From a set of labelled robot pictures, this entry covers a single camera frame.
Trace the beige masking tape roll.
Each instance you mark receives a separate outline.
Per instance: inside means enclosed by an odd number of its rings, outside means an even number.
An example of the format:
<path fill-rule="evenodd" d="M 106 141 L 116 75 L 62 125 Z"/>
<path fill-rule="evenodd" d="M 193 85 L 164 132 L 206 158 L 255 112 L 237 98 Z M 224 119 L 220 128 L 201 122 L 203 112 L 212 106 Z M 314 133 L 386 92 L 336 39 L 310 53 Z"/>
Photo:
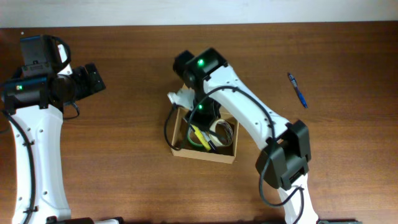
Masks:
<path fill-rule="evenodd" d="M 214 121 L 210 126 L 210 131 L 216 133 L 216 136 L 210 135 L 210 139 L 216 147 L 227 147 L 233 143 L 234 130 L 226 120 Z"/>

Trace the grey black permanent marker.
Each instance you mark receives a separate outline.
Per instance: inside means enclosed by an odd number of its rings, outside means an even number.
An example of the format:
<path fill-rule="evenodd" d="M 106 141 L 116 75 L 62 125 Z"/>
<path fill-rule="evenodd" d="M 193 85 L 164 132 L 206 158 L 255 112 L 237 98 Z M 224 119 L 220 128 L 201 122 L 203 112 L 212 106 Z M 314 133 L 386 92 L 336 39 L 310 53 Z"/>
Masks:
<path fill-rule="evenodd" d="M 213 143 L 213 141 L 210 139 L 210 137 L 207 135 L 206 132 L 201 131 L 201 133 L 204 135 L 204 137 L 206 138 L 206 140 L 208 141 L 208 144 L 211 146 L 211 150 L 209 152 L 211 153 L 216 153 L 217 148 L 215 146 L 215 144 Z"/>

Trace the green tape roll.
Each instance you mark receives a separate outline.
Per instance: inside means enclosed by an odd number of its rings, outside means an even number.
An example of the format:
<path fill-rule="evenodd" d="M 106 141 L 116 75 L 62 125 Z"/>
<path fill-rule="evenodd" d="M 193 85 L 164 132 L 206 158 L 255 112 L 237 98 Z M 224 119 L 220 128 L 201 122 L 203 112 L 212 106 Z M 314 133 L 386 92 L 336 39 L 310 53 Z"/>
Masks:
<path fill-rule="evenodd" d="M 196 137 L 193 129 L 191 128 L 191 125 L 189 127 L 189 131 L 188 131 L 188 141 L 191 145 L 195 146 L 195 147 L 201 147 L 204 148 L 203 145 L 201 144 L 201 142 L 198 140 L 198 138 Z"/>

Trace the brown cardboard box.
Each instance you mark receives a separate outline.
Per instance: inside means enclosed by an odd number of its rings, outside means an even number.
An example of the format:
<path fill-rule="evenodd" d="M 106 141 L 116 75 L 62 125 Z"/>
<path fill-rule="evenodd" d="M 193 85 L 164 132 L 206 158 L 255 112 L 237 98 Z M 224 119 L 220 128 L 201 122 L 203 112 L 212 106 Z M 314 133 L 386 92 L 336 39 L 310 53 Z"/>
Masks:
<path fill-rule="evenodd" d="M 174 147 L 179 147 L 183 141 L 183 134 L 187 129 L 187 122 L 184 116 L 188 112 L 185 108 L 177 109 L 177 119 L 174 125 L 174 134 L 171 140 L 171 144 Z M 220 108 L 221 118 L 226 120 L 234 130 L 233 143 L 227 147 L 216 147 L 216 153 L 207 152 L 204 148 L 195 147 L 186 142 L 184 148 L 179 151 L 171 149 L 172 154 L 178 157 L 186 157 L 191 159 L 199 159 L 204 161 L 221 162 L 226 164 L 232 164 L 236 158 L 237 145 L 238 145 L 238 131 L 239 122 L 222 106 Z"/>

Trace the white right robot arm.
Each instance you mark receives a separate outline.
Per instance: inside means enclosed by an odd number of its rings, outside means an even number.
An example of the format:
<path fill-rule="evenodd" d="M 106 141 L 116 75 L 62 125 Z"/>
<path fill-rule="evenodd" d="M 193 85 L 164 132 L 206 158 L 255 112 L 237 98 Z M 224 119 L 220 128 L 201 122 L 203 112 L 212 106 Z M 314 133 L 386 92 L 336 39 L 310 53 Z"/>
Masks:
<path fill-rule="evenodd" d="M 173 70 L 186 89 L 168 97 L 173 105 L 188 110 L 187 123 L 209 131 L 224 108 L 260 150 L 256 169 L 262 201 L 282 207 L 286 223 L 318 223 L 308 190 L 312 155 L 307 125 L 301 120 L 291 123 L 272 111 L 214 48 L 197 56 L 187 50 L 180 53 Z"/>

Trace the yellow highlighter marker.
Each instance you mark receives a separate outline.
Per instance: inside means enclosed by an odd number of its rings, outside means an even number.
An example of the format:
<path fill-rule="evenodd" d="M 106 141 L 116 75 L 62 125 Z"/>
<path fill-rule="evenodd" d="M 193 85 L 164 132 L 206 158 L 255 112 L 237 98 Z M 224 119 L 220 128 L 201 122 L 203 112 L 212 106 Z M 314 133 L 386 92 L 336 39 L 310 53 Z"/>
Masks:
<path fill-rule="evenodd" d="M 196 126 L 193 126 L 193 125 L 191 125 L 191 128 L 193 129 L 196 137 L 201 142 L 203 147 L 206 149 L 206 151 L 209 152 L 211 150 L 211 146 L 208 144 L 208 141 L 206 140 L 204 135 L 201 133 L 200 129 L 198 127 L 196 127 Z"/>

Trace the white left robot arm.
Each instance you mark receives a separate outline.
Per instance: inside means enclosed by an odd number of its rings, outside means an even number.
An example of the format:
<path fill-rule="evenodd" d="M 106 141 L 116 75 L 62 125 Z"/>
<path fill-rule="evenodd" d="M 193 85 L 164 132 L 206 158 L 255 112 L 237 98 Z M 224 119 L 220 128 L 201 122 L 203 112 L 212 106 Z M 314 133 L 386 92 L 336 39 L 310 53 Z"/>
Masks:
<path fill-rule="evenodd" d="M 20 39 L 24 64 L 1 85 L 3 115 L 15 142 L 17 201 L 13 223 L 92 223 L 72 218 L 62 177 L 60 136 L 68 105 L 105 90 L 95 64 L 71 68 L 59 37 Z"/>

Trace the blue ballpoint pen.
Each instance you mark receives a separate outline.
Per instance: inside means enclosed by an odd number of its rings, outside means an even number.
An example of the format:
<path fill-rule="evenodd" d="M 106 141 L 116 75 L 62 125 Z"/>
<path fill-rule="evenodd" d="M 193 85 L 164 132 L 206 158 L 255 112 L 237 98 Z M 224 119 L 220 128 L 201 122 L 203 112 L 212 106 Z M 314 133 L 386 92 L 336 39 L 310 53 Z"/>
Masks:
<path fill-rule="evenodd" d="M 304 108 L 308 108 L 307 102 L 306 102 L 304 96 L 302 95 L 301 91 L 299 90 L 299 87 L 298 87 L 295 77 L 291 73 L 288 73 L 287 76 L 288 76 L 301 104 L 303 105 Z"/>

